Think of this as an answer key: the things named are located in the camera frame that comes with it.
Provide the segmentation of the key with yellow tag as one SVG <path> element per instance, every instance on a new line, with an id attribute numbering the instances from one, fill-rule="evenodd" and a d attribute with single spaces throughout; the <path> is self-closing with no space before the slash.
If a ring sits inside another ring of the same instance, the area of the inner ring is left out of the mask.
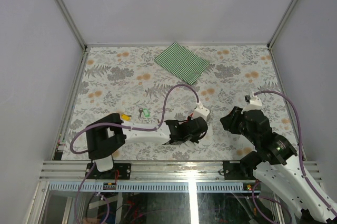
<path id="1" fill-rule="evenodd" d="M 126 114 L 122 113 L 121 118 L 124 121 L 130 121 L 132 119 L 132 116 L 131 115 L 126 115 Z"/>

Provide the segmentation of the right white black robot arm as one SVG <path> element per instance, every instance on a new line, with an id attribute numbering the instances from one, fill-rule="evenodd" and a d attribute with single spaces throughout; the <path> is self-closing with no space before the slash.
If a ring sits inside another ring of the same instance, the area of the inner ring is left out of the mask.
<path id="1" fill-rule="evenodd" d="M 240 160 L 244 178 L 256 178 L 268 186 L 302 223 L 336 223 L 336 202 L 301 169 L 293 145 L 273 132 L 262 111 L 236 106 L 220 122 L 224 130 L 245 136 L 255 147 Z"/>

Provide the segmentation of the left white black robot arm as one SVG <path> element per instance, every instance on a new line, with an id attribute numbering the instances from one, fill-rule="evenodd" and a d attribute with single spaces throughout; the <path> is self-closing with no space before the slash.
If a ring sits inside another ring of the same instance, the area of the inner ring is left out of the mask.
<path id="1" fill-rule="evenodd" d="M 202 117 L 185 121 L 166 120 L 157 127 L 124 121 L 118 113 L 113 113 L 87 126 L 85 133 L 89 159 L 96 163 L 97 173 L 109 179 L 115 174 L 112 154 L 126 143 L 199 143 L 207 131 L 207 123 Z"/>

